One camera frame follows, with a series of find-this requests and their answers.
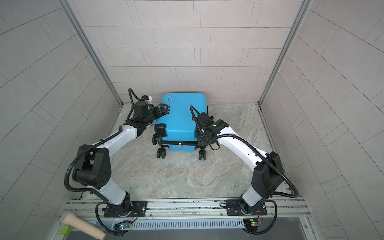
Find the blue suitcase with black lining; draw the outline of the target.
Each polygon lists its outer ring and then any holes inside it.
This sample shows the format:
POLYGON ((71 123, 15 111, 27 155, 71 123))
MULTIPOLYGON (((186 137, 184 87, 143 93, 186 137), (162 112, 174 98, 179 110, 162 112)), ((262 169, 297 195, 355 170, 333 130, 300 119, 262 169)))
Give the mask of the blue suitcase with black lining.
POLYGON ((199 160, 206 159, 206 144, 196 137, 197 125, 190 106, 199 113, 208 112, 207 97, 203 93, 167 93, 161 104, 168 106, 168 114, 157 119, 153 145, 159 145, 157 158, 166 157, 166 148, 174 152, 194 152, 199 149, 199 160))

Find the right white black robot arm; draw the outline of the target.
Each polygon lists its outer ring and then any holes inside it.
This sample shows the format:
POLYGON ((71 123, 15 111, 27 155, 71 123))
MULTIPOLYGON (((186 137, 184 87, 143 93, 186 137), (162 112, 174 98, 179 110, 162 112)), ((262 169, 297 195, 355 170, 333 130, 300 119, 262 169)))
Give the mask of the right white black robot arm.
POLYGON ((240 208, 246 215, 256 205, 273 195, 297 198, 299 192, 284 174, 281 159, 275 152, 267 153, 240 137, 223 120, 214 121, 206 112, 199 113, 193 106, 190 111, 197 125, 197 139, 206 144, 225 146, 243 160, 253 171, 251 186, 240 196, 240 208))

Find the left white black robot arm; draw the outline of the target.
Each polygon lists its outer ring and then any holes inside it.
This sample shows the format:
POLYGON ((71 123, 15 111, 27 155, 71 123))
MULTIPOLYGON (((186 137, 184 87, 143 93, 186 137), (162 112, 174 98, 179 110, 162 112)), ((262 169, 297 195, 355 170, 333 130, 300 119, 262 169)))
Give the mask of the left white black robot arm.
POLYGON ((147 126, 168 114, 170 107, 154 106, 143 96, 131 107, 127 121, 116 133, 93 145, 83 145, 70 164, 64 186, 70 192, 90 192, 101 198, 109 215, 125 217, 133 211, 130 195, 112 179, 111 158, 128 142, 139 137, 147 126))

